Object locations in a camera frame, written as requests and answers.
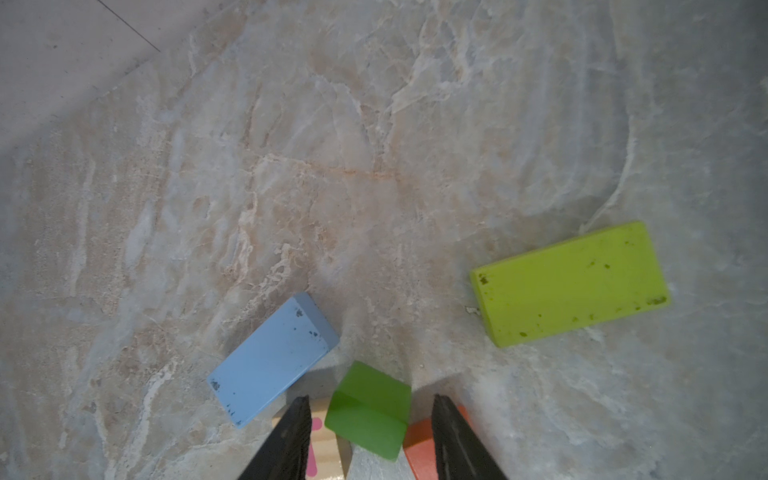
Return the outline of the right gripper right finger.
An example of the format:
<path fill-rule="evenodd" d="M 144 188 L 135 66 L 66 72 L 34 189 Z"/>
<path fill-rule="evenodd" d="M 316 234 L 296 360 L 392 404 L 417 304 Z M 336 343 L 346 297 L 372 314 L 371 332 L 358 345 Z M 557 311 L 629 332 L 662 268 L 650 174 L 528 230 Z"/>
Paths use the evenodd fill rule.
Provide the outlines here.
<path fill-rule="evenodd" d="M 431 427 L 439 480 L 507 480 L 448 396 L 434 395 Z"/>

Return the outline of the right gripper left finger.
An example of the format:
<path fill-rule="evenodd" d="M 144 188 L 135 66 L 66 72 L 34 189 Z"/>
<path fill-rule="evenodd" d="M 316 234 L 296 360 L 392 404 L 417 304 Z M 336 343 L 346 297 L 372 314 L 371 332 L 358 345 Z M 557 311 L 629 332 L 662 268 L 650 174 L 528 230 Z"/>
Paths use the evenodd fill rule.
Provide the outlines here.
<path fill-rule="evenodd" d="M 297 397 L 238 479 L 304 480 L 311 432 L 310 399 L 308 396 Z"/>

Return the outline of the red wood block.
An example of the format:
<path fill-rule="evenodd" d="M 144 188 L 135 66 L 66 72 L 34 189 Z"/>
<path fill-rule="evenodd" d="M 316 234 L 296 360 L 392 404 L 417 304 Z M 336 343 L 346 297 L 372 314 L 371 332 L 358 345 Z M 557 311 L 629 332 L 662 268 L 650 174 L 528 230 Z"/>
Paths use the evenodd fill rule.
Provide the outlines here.
<path fill-rule="evenodd" d="M 406 432 L 403 450 L 416 479 L 457 479 L 457 473 L 451 470 L 449 455 L 459 453 L 462 456 L 462 433 L 471 428 L 467 409 L 463 404 L 456 405 L 462 417 L 441 416 L 443 430 L 435 443 L 432 418 L 427 417 L 411 424 Z"/>

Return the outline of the dark green wood cube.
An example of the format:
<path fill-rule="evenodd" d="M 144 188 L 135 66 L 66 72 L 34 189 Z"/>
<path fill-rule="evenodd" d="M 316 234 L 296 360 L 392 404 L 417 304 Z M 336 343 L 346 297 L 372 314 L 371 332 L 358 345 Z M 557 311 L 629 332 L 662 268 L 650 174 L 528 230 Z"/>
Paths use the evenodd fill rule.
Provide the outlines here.
<path fill-rule="evenodd" d="M 356 361 L 331 397 L 325 426 L 349 442 L 395 461 L 406 436 L 411 400 L 409 385 Z"/>

